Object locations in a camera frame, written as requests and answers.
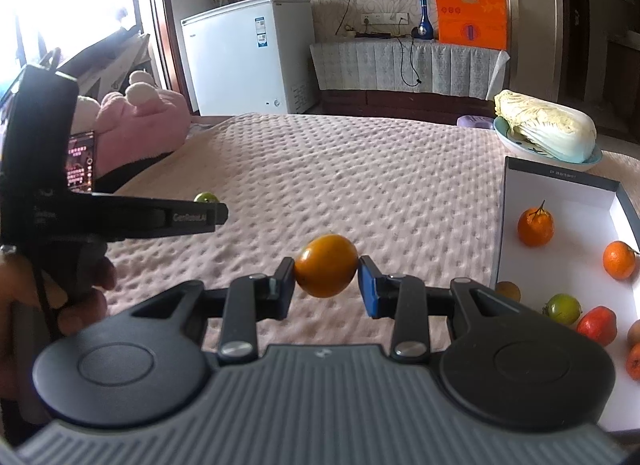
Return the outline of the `small yellow-orange tomato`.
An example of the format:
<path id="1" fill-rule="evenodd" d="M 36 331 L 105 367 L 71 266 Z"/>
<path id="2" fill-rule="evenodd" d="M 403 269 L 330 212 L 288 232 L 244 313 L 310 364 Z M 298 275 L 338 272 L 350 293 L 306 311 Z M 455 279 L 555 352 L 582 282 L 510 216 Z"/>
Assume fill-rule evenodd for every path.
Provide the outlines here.
<path id="1" fill-rule="evenodd" d="M 331 298 L 346 289 L 358 269 L 358 251 L 346 237 L 326 234 L 307 244 L 295 259 L 298 286 L 316 298 Z"/>

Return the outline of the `large yellow-orange tomato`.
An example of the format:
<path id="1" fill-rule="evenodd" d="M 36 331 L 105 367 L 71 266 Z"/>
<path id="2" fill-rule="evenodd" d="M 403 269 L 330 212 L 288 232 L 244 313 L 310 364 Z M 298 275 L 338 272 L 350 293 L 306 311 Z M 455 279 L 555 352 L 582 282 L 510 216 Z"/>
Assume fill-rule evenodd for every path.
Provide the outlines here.
<path id="1" fill-rule="evenodd" d="M 511 281 L 501 281 L 496 284 L 496 292 L 510 300 L 519 303 L 521 301 L 521 291 L 518 285 Z"/>

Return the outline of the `large orange tangerine with stem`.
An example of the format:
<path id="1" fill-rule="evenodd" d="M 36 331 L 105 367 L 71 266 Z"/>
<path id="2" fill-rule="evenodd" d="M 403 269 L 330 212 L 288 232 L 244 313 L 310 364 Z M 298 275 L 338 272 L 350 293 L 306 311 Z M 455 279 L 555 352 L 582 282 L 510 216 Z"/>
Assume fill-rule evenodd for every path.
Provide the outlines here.
<path id="1" fill-rule="evenodd" d="M 516 233 L 518 233 L 518 239 L 528 247 L 541 247 L 552 240 L 554 219 L 551 212 L 544 207 L 544 202 L 521 214 Z"/>

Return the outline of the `green tomato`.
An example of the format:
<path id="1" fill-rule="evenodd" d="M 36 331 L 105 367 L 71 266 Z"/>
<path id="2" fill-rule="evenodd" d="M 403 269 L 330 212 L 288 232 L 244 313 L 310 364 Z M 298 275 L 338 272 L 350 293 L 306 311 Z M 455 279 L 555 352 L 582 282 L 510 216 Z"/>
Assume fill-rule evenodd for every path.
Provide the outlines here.
<path id="1" fill-rule="evenodd" d="M 582 315 L 582 305 L 572 295 L 556 294 L 546 302 L 542 314 L 562 325 L 571 326 Z"/>

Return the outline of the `red apple-like fruit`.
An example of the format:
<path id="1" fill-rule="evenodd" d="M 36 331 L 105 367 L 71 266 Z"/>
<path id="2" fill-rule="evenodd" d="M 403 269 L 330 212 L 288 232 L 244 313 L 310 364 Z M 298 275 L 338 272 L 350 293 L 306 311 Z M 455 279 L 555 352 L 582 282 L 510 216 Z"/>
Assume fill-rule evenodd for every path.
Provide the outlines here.
<path id="1" fill-rule="evenodd" d="M 616 314 L 607 307 L 595 307 L 580 319 L 576 332 L 606 347 L 612 344 L 617 336 Z"/>

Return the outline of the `brown longan fruit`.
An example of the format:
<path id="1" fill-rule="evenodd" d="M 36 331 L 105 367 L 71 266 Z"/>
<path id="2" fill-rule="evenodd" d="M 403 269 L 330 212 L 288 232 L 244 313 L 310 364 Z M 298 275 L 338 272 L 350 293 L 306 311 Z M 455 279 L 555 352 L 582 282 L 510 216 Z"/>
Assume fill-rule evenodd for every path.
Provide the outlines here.
<path id="1" fill-rule="evenodd" d="M 626 341 L 629 349 L 640 344 L 640 320 L 631 324 L 627 332 Z"/>

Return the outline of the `smartphone with lit screen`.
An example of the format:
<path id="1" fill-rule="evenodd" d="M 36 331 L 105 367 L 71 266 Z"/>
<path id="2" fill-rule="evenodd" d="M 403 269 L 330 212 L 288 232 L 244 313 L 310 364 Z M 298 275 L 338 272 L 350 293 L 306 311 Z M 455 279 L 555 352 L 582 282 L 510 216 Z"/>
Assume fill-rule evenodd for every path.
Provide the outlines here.
<path id="1" fill-rule="evenodd" d="M 68 140 L 65 170 L 70 190 L 84 193 L 93 191 L 95 145 L 92 131 L 73 134 Z"/>

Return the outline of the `pink quilted table cover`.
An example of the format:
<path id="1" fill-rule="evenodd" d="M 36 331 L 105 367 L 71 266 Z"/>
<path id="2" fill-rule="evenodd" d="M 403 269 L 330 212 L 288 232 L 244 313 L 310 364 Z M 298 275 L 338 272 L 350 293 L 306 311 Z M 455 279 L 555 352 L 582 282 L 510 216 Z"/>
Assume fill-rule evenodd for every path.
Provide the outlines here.
<path id="1" fill-rule="evenodd" d="M 121 189 L 190 199 L 212 192 L 228 221 L 212 234 L 115 243 L 118 313 L 186 280 L 210 289 L 270 272 L 326 233 L 386 273 L 444 287 L 491 284 L 508 152 L 487 130 L 392 118 L 246 115 L 192 136 Z M 594 173 L 639 198 L 637 159 L 608 153 Z"/>

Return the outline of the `small green fruit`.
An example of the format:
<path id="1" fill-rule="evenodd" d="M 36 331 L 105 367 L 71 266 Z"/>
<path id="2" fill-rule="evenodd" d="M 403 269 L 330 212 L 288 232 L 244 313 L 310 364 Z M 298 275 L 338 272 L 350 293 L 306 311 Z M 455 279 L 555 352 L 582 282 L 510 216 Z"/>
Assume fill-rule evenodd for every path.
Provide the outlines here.
<path id="1" fill-rule="evenodd" d="M 201 192 L 198 193 L 197 196 L 194 197 L 194 202 L 196 203 L 218 203 L 218 197 L 212 192 Z"/>

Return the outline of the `pink plush toy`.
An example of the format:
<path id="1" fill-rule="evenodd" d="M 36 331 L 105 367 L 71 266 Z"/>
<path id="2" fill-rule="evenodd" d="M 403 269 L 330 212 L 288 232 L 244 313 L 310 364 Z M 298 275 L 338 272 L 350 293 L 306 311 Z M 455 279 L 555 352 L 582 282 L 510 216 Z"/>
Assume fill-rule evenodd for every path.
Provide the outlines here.
<path id="1" fill-rule="evenodd" d="M 186 141 L 191 121 L 181 93 L 160 89 L 150 74 L 135 70 L 124 93 L 111 92 L 100 101 L 80 96 L 70 133 L 93 135 L 93 173 L 99 179 L 176 151 Z"/>

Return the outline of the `purple small object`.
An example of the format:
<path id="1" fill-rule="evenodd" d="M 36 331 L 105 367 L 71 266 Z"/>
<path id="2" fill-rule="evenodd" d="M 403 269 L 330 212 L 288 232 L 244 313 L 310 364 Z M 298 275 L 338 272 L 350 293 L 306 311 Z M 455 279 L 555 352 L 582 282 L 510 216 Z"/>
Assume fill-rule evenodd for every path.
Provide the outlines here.
<path id="1" fill-rule="evenodd" d="M 457 126 L 461 128 L 494 129 L 494 120 L 491 117 L 478 115 L 463 115 L 457 118 Z"/>

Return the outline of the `light blue plate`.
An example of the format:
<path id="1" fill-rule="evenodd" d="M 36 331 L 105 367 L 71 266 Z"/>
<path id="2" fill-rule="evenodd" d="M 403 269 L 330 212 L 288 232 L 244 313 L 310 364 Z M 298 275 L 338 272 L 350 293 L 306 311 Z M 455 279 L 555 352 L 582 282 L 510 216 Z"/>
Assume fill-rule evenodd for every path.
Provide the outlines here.
<path id="1" fill-rule="evenodd" d="M 514 133 L 509 124 L 502 118 L 496 117 L 492 123 L 498 139 L 503 146 L 516 158 L 526 159 L 529 162 L 570 169 L 578 172 L 586 172 L 596 167 L 603 159 L 603 153 L 597 145 L 585 162 L 563 162 L 550 154 L 542 151 L 537 145 L 530 143 L 524 136 Z"/>

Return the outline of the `cloth-covered low cabinet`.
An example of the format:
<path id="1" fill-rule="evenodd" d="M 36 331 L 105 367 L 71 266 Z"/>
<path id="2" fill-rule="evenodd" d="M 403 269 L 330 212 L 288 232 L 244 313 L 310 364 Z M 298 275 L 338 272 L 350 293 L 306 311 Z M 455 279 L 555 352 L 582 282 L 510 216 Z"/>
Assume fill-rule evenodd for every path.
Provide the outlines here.
<path id="1" fill-rule="evenodd" d="M 310 52 L 324 113 L 447 125 L 494 113 L 510 60 L 501 50 L 409 38 L 317 42 Z"/>

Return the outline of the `white chest freezer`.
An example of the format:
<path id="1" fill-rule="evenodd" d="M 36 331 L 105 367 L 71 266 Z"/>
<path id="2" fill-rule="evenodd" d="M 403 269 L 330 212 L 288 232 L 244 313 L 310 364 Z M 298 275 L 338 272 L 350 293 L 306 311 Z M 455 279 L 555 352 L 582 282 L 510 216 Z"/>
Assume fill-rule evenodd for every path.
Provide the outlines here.
<path id="1" fill-rule="evenodd" d="M 201 115 L 301 114 L 317 104 L 310 0 L 244 0 L 181 26 Z"/>

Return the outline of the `napa cabbage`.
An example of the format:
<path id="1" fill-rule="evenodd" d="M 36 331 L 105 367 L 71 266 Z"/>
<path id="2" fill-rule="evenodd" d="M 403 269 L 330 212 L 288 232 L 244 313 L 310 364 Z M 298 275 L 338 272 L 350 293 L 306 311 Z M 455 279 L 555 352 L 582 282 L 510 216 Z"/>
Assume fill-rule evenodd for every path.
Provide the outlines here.
<path id="1" fill-rule="evenodd" d="M 494 101 L 514 133 L 563 162 L 585 162 L 597 145 L 596 125 L 581 110 L 510 90 Z"/>

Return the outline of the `blue glass bottle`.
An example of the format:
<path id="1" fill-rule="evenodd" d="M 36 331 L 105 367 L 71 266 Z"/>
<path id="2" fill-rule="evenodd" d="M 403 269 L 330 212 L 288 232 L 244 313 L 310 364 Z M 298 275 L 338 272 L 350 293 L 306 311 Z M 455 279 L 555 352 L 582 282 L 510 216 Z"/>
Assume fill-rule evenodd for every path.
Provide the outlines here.
<path id="1" fill-rule="evenodd" d="M 428 17 L 428 0 L 420 0 L 420 22 L 416 28 L 416 35 L 423 40 L 434 39 L 434 28 Z"/>

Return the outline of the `orange paper bag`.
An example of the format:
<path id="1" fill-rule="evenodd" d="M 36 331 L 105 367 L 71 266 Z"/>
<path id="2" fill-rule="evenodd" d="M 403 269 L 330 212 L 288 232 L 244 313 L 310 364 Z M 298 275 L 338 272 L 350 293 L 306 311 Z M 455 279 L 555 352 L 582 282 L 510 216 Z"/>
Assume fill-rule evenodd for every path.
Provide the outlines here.
<path id="1" fill-rule="evenodd" d="M 435 0 L 438 39 L 458 46 L 506 50 L 506 0 Z"/>

